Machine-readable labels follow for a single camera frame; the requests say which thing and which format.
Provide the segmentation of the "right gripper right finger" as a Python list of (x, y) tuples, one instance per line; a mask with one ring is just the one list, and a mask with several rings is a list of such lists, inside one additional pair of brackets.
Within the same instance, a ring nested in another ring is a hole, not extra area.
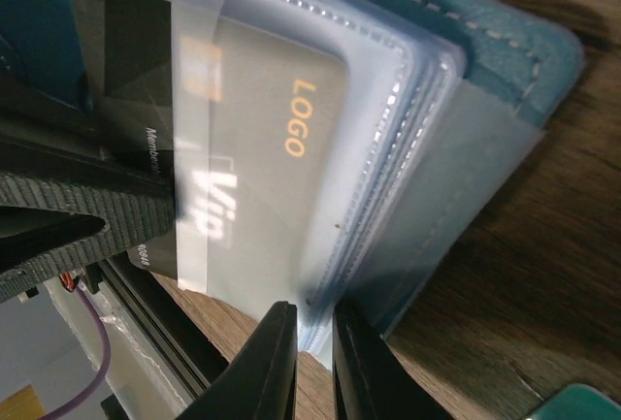
[(403, 368), (350, 301), (333, 313), (333, 384), (338, 419), (449, 419)]

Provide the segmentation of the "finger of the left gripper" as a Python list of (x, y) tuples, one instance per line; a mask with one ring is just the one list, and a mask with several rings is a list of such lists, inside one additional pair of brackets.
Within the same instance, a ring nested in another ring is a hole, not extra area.
[(95, 184), (1, 174), (1, 301), (63, 273), (115, 256), (169, 232), (175, 222), (167, 182), (108, 174)]

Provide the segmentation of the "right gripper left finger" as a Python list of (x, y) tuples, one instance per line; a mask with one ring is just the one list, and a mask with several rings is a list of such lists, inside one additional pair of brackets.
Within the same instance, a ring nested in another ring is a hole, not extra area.
[(297, 308), (276, 302), (228, 368), (180, 419), (293, 419)]

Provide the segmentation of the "black VIP card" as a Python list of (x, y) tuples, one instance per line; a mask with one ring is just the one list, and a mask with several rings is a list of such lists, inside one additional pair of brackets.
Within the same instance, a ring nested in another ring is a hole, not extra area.
[(347, 91), (339, 59), (227, 17), (228, 1), (72, 0), (106, 147), (177, 196), (177, 225), (129, 262), (202, 291), (284, 282)]

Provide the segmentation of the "blue leather card holder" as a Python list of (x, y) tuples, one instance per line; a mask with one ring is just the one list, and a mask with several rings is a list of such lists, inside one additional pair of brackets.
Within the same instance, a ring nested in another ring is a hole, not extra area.
[[(299, 349), (330, 367), (337, 302), (352, 299), (391, 333), (539, 141), (577, 80), (581, 47), (494, 0), (229, 0), (224, 13), (339, 59), (347, 91), (284, 282), (241, 277), (202, 291), (174, 280), (255, 319), (294, 304)], [(1, 0), (3, 172), (89, 184), (149, 176), (170, 186), (177, 225), (174, 185), (105, 145), (72, 0)]]

